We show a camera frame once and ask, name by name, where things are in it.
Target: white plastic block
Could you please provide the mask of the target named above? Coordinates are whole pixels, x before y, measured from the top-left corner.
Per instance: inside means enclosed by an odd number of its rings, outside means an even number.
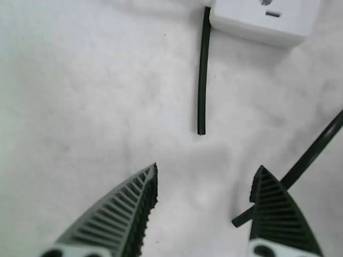
[[[215,0],[212,27],[280,47],[294,47],[311,34],[320,0]]]

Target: dark green wire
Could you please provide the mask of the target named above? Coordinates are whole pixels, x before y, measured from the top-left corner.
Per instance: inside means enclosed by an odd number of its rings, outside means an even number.
[[[206,7],[204,12],[202,45],[200,50],[199,87],[198,87],[198,134],[205,135],[205,111],[206,111],[206,79],[208,45],[210,44],[210,10]]]
[[[289,189],[324,150],[331,139],[343,126],[343,110],[330,122],[326,129],[320,134],[316,141],[310,148],[301,156],[296,164],[289,170],[289,172],[280,181],[285,189]],[[232,223],[235,227],[243,225],[245,222],[252,219],[253,206],[243,212],[240,216],[234,218]]]

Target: white background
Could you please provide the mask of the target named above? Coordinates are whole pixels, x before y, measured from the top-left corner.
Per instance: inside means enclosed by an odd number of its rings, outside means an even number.
[[[343,108],[343,2],[292,51],[212,31],[196,132],[200,1],[0,1],[0,254],[52,243],[157,162],[143,256],[245,256],[263,164],[278,178]],[[343,251],[343,131],[290,192],[326,256]]]

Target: black cable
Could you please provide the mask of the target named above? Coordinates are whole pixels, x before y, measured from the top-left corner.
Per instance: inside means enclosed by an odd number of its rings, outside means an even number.
[[[320,134],[316,141],[310,146],[310,148],[301,156],[296,164],[289,170],[289,172],[280,181],[282,185],[289,189],[306,171],[311,163],[318,157],[318,155],[324,150],[331,139],[337,134],[337,132],[343,126],[343,110],[336,116],[336,118],[330,122],[326,129]],[[236,228],[249,221],[253,215],[253,206],[243,212],[240,216],[234,218],[232,223]]]
[[[210,7],[205,8],[202,45],[200,50],[199,66],[199,87],[198,87],[198,134],[204,135],[205,131],[205,109],[206,109],[206,78],[207,78],[207,60],[208,45],[210,44]]]

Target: white box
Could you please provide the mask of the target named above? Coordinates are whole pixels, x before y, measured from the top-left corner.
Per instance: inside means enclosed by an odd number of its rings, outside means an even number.
[[[311,34],[320,0],[215,0],[211,25],[221,31],[280,47]]]

